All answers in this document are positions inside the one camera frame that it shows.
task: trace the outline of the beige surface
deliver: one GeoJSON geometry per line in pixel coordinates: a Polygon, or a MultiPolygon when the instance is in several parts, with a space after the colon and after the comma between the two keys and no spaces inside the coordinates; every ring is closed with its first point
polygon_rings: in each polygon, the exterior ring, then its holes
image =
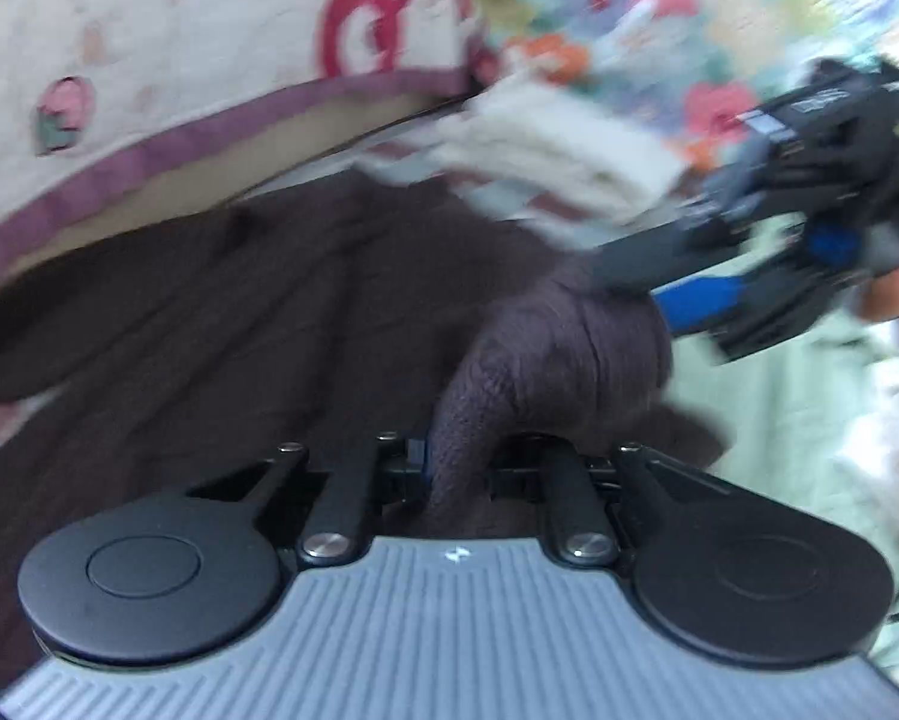
{"type": "Polygon", "coordinates": [[[62,230],[45,247],[20,258],[8,277],[110,235],[206,210],[323,151],[435,103],[428,95],[383,100],[347,95],[316,105],[221,154],[158,175],[143,189],[62,230]]]}

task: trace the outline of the blue part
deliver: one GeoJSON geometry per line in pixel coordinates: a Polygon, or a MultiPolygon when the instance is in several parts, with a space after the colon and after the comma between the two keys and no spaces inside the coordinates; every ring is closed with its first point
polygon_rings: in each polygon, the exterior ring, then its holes
{"type": "Polygon", "coordinates": [[[834,224],[820,223],[806,230],[806,250],[822,264],[843,269],[859,256],[862,239],[859,233],[834,224]]]}
{"type": "Polygon", "coordinates": [[[739,303],[739,276],[700,276],[654,294],[674,336],[697,333],[739,303]]]}

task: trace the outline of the red bear print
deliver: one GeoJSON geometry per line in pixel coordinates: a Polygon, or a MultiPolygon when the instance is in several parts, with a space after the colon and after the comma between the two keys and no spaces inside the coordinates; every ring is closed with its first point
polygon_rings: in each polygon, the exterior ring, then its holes
{"type": "Polygon", "coordinates": [[[401,35],[399,11],[409,0],[329,0],[323,14],[323,28],[318,35],[318,54],[326,77],[345,76],[358,73],[347,61],[347,54],[359,50],[360,46],[350,45],[352,26],[359,28],[359,18],[368,19],[362,34],[357,32],[356,41],[362,41],[363,50],[368,49],[374,68],[368,71],[392,71],[399,57],[401,35]]]}

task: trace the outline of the red print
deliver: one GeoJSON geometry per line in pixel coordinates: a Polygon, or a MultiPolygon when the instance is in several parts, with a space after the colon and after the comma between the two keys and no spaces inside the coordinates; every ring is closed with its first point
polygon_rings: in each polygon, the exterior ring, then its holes
{"type": "Polygon", "coordinates": [[[395,69],[400,48],[399,11],[408,2],[409,0],[329,0],[323,15],[323,29],[318,38],[323,74],[327,77],[345,76],[346,70],[340,58],[342,26],[353,12],[362,7],[374,8],[377,13],[369,35],[371,45],[378,52],[379,65],[376,70],[395,69]]]}

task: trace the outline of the white logo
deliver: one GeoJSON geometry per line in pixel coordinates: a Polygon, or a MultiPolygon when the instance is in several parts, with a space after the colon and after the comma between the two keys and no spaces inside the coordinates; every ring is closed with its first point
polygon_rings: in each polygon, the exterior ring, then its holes
{"type": "Polygon", "coordinates": [[[460,565],[464,560],[470,559],[472,552],[465,547],[453,547],[452,549],[447,549],[446,552],[443,552],[443,555],[446,556],[446,560],[452,560],[456,565],[460,565]]]}
{"type": "Polygon", "coordinates": [[[799,113],[812,113],[813,111],[822,110],[826,105],[834,103],[836,100],[844,100],[847,97],[849,97],[849,92],[846,92],[844,89],[823,89],[812,95],[811,98],[798,100],[797,103],[793,103],[792,108],[793,111],[798,111],[799,113]]]}

